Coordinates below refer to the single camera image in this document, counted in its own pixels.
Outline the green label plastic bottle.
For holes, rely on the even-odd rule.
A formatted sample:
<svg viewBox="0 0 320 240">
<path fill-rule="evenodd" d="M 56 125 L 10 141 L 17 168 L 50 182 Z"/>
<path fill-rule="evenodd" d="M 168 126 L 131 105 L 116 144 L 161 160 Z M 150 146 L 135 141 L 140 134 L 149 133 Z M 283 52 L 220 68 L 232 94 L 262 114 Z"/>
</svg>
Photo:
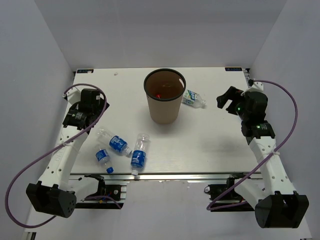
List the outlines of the green label plastic bottle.
<svg viewBox="0 0 320 240">
<path fill-rule="evenodd" d="M 206 101 L 198 93 L 188 89 L 183 93 L 181 103 L 195 109 L 204 108 L 206 106 Z"/>
</svg>

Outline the blue label bottle white cap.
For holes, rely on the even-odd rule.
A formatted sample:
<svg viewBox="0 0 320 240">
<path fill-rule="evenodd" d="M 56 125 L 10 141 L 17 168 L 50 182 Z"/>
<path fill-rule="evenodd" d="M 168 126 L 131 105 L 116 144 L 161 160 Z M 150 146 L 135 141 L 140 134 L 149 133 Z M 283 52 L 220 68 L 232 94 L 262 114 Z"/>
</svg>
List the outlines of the blue label bottle white cap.
<svg viewBox="0 0 320 240">
<path fill-rule="evenodd" d="M 132 149 L 128 146 L 128 143 L 119 137 L 118 135 L 111 132 L 109 129 L 101 127 L 97 130 L 97 140 L 109 146 L 112 150 L 118 152 L 121 155 L 129 157 L 133 152 Z"/>
</svg>

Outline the small blue cap bottle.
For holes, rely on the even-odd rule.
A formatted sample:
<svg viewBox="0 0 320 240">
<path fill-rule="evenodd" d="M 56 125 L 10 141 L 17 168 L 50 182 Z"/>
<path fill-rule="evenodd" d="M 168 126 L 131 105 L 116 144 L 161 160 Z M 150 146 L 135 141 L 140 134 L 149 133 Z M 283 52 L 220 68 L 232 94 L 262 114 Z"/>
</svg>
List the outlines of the small blue cap bottle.
<svg viewBox="0 0 320 240">
<path fill-rule="evenodd" d="M 98 161 L 98 164 L 108 173 L 112 174 L 114 168 L 110 159 L 110 155 L 107 152 L 106 148 L 97 144 L 95 146 L 95 157 Z"/>
</svg>

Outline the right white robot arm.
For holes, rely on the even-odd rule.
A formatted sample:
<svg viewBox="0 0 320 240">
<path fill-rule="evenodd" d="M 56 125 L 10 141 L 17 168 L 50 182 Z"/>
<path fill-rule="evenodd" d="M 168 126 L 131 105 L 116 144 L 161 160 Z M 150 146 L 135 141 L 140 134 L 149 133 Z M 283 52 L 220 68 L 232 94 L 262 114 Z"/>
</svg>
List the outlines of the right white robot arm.
<svg viewBox="0 0 320 240">
<path fill-rule="evenodd" d="M 257 167 L 243 177 L 228 184 L 226 190 L 214 198 L 227 195 L 250 205 L 261 228 L 296 229 L 309 207 L 306 195 L 297 192 L 280 159 L 280 146 L 275 132 L 265 119 L 268 97 L 262 82 L 254 81 L 243 91 L 231 86 L 217 97 L 218 108 L 231 101 L 226 111 L 239 116 L 241 132 L 253 152 Z"/>
</svg>

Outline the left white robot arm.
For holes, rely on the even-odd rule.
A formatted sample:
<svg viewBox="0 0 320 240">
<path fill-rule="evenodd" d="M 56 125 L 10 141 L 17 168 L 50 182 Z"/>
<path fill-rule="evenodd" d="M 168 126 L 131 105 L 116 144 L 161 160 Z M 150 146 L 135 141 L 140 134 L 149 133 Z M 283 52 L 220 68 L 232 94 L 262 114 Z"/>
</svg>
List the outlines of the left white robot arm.
<svg viewBox="0 0 320 240">
<path fill-rule="evenodd" d="M 75 139 L 73 136 L 91 124 L 109 107 L 98 89 L 84 88 L 69 102 L 68 110 L 57 143 L 60 149 L 53 152 L 51 160 L 37 183 L 30 183 L 26 194 L 37 212 L 68 218 L 80 201 L 92 196 L 99 200 L 105 196 L 104 178 L 98 174 L 87 174 L 72 184 L 69 183 L 71 170 L 79 150 L 89 133 Z"/>
</svg>

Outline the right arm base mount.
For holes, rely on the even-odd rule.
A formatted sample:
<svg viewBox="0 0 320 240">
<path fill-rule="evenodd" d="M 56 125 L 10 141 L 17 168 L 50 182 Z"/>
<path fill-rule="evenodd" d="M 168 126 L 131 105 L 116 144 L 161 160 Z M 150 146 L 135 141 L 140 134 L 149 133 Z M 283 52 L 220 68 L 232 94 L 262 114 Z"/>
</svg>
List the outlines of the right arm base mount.
<svg viewBox="0 0 320 240">
<path fill-rule="evenodd" d="M 235 173 L 231 174 L 227 179 L 226 183 L 223 184 L 209 184 L 204 188 L 204 193 L 210 196 L 210 200 L 213 201 L 216 197 L 222 194 L 224 191 L 229 189 L 235 184 L 235 180 L 239 180 L 245 176 L 244 173 Z M 235 190 L 231 190 L 222 198 L 214 203 L 212 208 L 219 208 L 216 210 L 211 210 L 211 212 L 253 212 L 254 209 L 250 206 L 249 203 L 245 203 L 244 198 L 235 192 Z"/>
</svg>

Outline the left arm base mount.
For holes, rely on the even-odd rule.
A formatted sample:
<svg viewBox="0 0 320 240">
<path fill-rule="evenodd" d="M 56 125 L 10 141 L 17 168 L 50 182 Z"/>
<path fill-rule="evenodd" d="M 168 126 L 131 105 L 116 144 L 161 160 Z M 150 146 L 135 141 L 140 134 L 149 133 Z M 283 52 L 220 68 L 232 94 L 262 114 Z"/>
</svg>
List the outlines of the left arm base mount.
<svg viewBox="0 0 320 240">
<path fill-rule="evenodd" d="M 98 174 L 74 175 L 69 179 L 70 188 L 83 187 L 88 179 L 97 183 L 96 191 L 83 200 L 78 200 L 75 205 L 76 209 L 119 210 L 123 207 L 127 193 L 126 182 L 112 180 Z"/>
</svg>

